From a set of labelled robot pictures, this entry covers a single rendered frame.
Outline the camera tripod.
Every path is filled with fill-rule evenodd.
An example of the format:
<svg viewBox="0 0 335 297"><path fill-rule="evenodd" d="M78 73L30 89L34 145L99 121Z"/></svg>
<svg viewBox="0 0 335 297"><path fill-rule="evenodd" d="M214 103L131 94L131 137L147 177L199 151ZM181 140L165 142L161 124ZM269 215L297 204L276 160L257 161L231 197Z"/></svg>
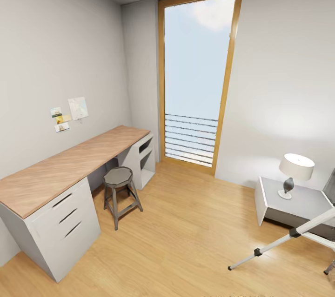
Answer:
<svg viewBox="0 0 335 297"><path fill-rule="evenodd" d="M318 236L316 234L313 234L311 232L308 232L308 230L314 228L315 226L329 220L330 218L335 217L335 207L333 207L331 210L321 214L320 216L310 220L309 222L305 223L304 225L296 228L294 227L293 229L289 230L289 234L287 234L286 236L274 241L273 243L271 243L270 245L262 248L262 249L255 249L254 250L254 254L252 254L251 256L241 260L240 262L232 265L232 266L228 266L228 269L231 271L234 267L241 265L243 263L245 263L246 261L254 258L254 257L259 257L260 255L262 255L264 252L278 246L279 244L282 244L288 240L290 240L291 238L295 237L299 237L299 236L304 236L307 237L313 241L316 241L320 244L323 244L333 250L335 250L335 243L332 241L327 240L326 238L323 238L321 236ZM328 275L329 271L331 271L331 269L334 267L335 265L335 260L330 264L330 266L324 271L324 273L326 275Z"/></svg>

